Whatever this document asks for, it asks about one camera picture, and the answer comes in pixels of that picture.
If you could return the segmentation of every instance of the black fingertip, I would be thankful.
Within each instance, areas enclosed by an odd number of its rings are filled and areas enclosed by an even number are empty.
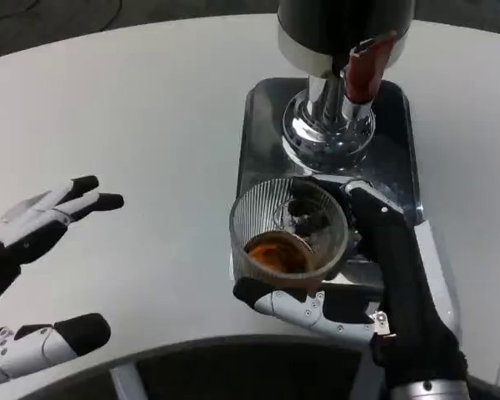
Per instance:
[[[58,204],[63,204],[74,200],[75,198],[80,198],[87,192],[91,192],[93,189],[98,187],[98,178],[94,175],[89,175],[87,177],[77,177],[72,180],[72,189],[67,195],[61,199]]]
[[[111,211],[124,205],[124,197],[120,194],[100,193],[94,211]]]
[[[272,293],[276,288],[268,283],[243,277],[235,283],[233,296],[246,303],[250,308],[254,308],[256,301]]]
[[[78,191],[81,191],[82,193],[90,192],[93,189],[96,189],[98,185],[100,185],[98,178],[95,177],[94,175],[88,175],[86,177],[77,177],[72,181],[74,182],[73,188]]]
[[[108,322],[96,313],[56,322],[54,329],[79,357],[102,347],[111,337]]]

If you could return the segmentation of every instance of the metal base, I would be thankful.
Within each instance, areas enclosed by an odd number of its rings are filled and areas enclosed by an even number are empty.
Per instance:
[[[283,114],[307,86],[306,79],[271,78],[248,94],[242,130],[237,195],[272,178],[312,171],[295,163],[283,145]],[[338,173],[361,177],[399,204],[411,224],[423,220],[409,105],[402,89],[383,81],[372,110],[376,131],[366,157]]]

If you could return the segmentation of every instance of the coffee machine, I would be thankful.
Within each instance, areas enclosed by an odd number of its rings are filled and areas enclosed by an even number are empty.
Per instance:
[[[308,78],[272,77],[248,94],[237,194],[293,174],[362,178],[423,220],[408,99],[382,80],[413,12],[414,0],[279,1],[279,50]]]

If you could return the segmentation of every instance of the robot finger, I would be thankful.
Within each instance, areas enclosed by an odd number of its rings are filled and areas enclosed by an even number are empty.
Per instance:
[[[123,205],[124,198],[120,194],[90,192],[70,202],[59,204],[54,210],[68,215],[73,221],[79,221],[93,211],[111,211]]]
[[[85,193],[91,192],[92,190],[98,188],[99,185],[100,183],[98,181],[98,178],[95,177],[94,175],[89,175],[86,177],[77,177],[72,180],[72,188],[67,193],[67,195],[53,206],[70,202],[75,198],[80,198]]]
[[[0,329],[0,383],[66,363],[104,346],[111,337],[96,313],[54,324]]]
[[[2,222],[20,227],[35,218],[39,218],[42,213],[58,204],[79,198],[84,193],[90,192],[97,187],[98,179],[93,175],[71,179],[60,187],[55,187],[48,192],[23,200],[9,208],[2,216]]]

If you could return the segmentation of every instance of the dark floor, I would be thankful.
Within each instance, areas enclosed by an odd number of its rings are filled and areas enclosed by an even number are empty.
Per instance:
[[[122,0],[120,4],[121,0],[0,0],[0,56],[103,29],[273,13],[278,0]],[[500,33],[500,0],[417,0],[417,18]]]

